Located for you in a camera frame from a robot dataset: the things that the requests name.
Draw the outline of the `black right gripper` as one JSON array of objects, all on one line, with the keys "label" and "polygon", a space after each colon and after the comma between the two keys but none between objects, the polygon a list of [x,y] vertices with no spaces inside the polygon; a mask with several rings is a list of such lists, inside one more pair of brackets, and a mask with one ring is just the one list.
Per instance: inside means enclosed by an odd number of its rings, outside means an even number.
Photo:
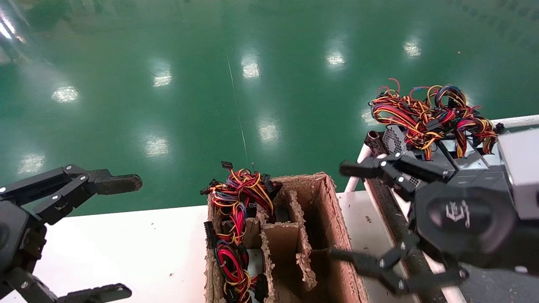
[{"label": "black right gripper", "polygon": [[[349,177],[382,180],[404,200],[414,200],[417,234],[408,234],[383,256],[329,249],[329,257],[352,263],[356,274],[380,282],[393,295],[412,295],[458,286],[469,272],[458,262],[488,270],[514,271],[538,276],[538,175],[507,173],[507,191],[483,186],[449,184],[450,169],[401,154],[366,157],[360,163],[341,162],[339,173]],[[406,175],[427,184],[416,189]],[[443,257],[445,272],[404,278],[393,270],[413,250],[420,238],[427,253]]]}]

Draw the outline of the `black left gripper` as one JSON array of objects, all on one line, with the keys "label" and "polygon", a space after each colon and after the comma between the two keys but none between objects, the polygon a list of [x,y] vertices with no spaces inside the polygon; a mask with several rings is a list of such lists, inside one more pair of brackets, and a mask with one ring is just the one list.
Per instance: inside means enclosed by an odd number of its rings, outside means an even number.
[{"label": "black left gripper", "polygon": [[1,186],[0,271],[9,292],[27,303],[110,303],[132,296],[124,284],[69,292],[57,297],[32,273],[42,259],[47,228],[69,215],[95,194],[111,195],[142,188],[137,174],[114,176],[108,169],[58,167]]}]

